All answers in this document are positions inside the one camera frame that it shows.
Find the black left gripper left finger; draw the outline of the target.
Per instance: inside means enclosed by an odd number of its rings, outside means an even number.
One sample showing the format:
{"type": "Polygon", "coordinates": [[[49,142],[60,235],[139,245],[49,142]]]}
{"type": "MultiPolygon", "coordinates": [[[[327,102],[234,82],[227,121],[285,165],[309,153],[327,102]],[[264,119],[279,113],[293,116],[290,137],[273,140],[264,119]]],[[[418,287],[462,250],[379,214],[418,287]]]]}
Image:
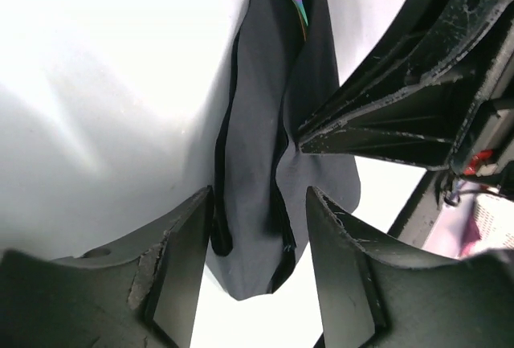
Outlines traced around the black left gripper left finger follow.
{"type": "Polygon", "coordinates": [[[77,258],[5,251],[2,346],[189,346],[213,208],[205,187],[170,213],[77,258]]]}

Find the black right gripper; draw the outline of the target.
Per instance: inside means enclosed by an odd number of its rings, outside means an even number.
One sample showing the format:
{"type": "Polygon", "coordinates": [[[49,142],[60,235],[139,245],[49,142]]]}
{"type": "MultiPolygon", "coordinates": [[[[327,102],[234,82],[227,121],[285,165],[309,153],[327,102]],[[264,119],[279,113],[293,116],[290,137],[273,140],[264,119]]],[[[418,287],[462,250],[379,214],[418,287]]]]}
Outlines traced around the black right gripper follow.
{"type": "Polygon", "coordinates": [[[428,170],[513,199],[513,0],[405,0],[356,71],[300,128],[306,154],[428,170]]]}

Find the black paper napkin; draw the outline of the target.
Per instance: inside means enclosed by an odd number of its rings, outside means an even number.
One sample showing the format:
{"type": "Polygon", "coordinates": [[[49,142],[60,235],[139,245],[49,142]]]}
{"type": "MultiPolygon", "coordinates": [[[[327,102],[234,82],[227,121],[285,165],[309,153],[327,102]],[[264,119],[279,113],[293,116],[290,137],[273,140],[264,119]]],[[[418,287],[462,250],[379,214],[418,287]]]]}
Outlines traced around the black paper napkin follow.
{"type": "Polygon", "coordinates": [[[299,147],[300,126],[339,85],[327,0],[249,0],[230,52],[207,258],[235,300],[274,293],[294,271],[308,244],[309,187],[358,206],[353,156],[299,147]]]}

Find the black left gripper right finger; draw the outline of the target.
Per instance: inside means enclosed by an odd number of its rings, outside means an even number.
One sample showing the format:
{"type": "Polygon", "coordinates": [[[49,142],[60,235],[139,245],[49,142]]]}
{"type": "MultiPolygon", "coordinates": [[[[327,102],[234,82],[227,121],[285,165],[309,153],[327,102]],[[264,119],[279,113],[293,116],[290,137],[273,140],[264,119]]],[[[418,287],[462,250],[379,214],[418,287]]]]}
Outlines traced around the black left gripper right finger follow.
{"type": "Polygon", "coordinates": [[[510,347],[513,253],[453,260],[403,243],[309,187],[320,347],[510,347]]]}

